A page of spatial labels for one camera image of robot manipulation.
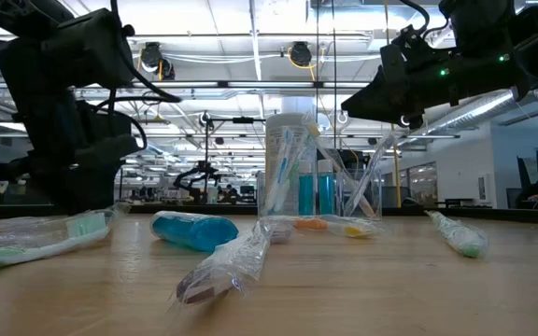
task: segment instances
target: wooden table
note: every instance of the wooden table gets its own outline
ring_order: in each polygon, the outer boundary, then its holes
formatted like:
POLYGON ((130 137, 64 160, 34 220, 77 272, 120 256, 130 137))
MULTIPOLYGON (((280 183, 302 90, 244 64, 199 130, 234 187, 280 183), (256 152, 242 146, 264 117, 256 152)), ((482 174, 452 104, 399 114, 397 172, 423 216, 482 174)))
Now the wooden table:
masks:
POLYGON ((488 233, 485 260, 426 217, 386 217, 390 235, 372 241, 298 232, 269 248, 249 296, 179 310, 170 296, 205 254, 157 240, 148 220, 0 270, 0 335, 538 335, 538 225, 466 219, 488 233))

